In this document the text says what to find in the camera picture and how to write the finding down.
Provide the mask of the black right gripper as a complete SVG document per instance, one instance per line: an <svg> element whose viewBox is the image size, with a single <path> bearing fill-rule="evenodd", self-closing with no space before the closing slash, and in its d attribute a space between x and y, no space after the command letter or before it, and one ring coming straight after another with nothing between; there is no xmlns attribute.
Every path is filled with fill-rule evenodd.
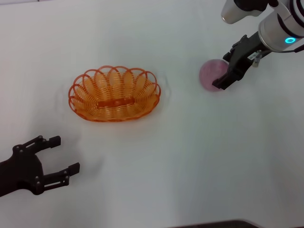
<svg viewBox="0 0 304 228"><path fill-rule="evenodd" d="M213 81L212 85L218 89L226 90L244 77L247 70L252 66L255 57L263 58L268 54L269 49L261 41L258 32L250 37L244 35L223 56L223 59L228 62L228 70L222 77Z"/></svg>

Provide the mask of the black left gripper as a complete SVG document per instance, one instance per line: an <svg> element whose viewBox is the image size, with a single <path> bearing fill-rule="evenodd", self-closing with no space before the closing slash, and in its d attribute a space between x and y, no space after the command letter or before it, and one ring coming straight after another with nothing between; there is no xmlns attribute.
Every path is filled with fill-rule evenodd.
<svg viewBox="0 0 304 228"><path fill-rule="evenodd" d="M42 135L13 147L10 158L0 163L0 195L5 196L17 190L29 190L35 195L69 185L71 176L80 172L77 162L68 168L44 175L42 164L35 155L41 150L61 145L61 137L48 140Z"/></svg>

